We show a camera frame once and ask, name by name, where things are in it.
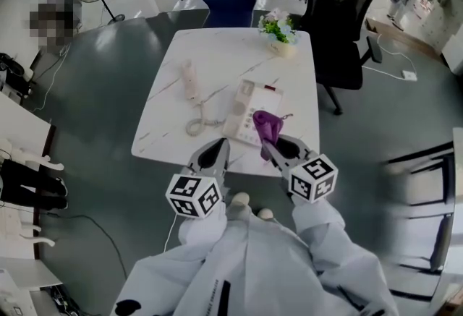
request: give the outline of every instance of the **flower pot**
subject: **flower pot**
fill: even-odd
[[[285,43],[281,41],[269,42],[267,47],[276,55],[279,55],[283,58],[292,58],[297,53],[296,45],[292,45],[290,43]]]

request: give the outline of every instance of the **gray floor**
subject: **gray floor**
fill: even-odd
[[[161,14],[148,20],[149,25],[128,20],[77,36],[46,107],[38,112],[57,127],[51,155],[66,166],[65,213],[96,219],[113,236],[128,270],[137,260],[162,251],[174,217],[163,194],[179,170],[133,157],[135,130],[174,33],[200,27],[206,15]],[[361,53],[365,35],[362,32]],[[391,41],[382,44],[406,52]],[[364,70],[361,90],[336,90],[342,116],[332,114],[329,97],[318,88],[321,151],[340,170],[330,201],[344,216],[352,239],[378,254],[393,245],[385,210],[377,209],[394,198],[381,161],[448,142],[452,127],[463,127],[463,96],[450,71],[420,54],[407,54],[417,68],[418,82]],[[38,73],[41,67],[46,64],[39,65]],[[384,54],[383,64],[375,67],[400,75],[409,63]],[[53,70],[39,80],[27,107],[41,104],[52,76]],[[233,192],[248,191],[254,208],[269,207],[282,224],[293,227],[291,205],[275,179],[230,174],[226,185]],[[56,239],[54,248],[42,247],[47,266],[86,312],[107,315],[124,282],[107,238],[81,219],[44,217],[42,227],[46,236]],[[170,246],[176,243],[174,237]],[[431,248],[433,238],[427,244]]]

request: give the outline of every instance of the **telephone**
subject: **telephone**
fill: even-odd
[[[276,114],[282,98],[283,91],[277,88],[249,80],[241,81],[222,132],[227,137],[262,146],[252,115],[259,110]]]

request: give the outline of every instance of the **white sleeve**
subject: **white sleeve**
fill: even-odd
[[[172,313],[225,228],[224,203],[203,220],[185,220],[179,229],[181,246],[135,263],[111,316]]]
[[[363,300],[366,309],[398,316],[379,259],[352,243],[339,212],[326,200],[310,204],[295,195],[292,199],[297,234],[309,247],[320,282],[332,289],[341,286]]]

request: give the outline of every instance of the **marble table top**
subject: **marble table top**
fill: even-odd
[[[211,140],[223,137],[222,126],[206,127],[197,137],[185,125],[200,116],[197,106],[185,98],[180,66],[190,59],[207,119],[224,120],[244,79],[272,85],[284,91],[278,116],[294,114],[284,121],[282,134],[298,137],[319,151],[318,99],[310,36],[299,32],[297,54],[281,58],[266,48],[255,28],[180,30],[172,39],[156,75],[132,145],[132,154],[184,166],[190,156]],[[229,171],[280,176],[260,157],[260,148],[229,139]]]

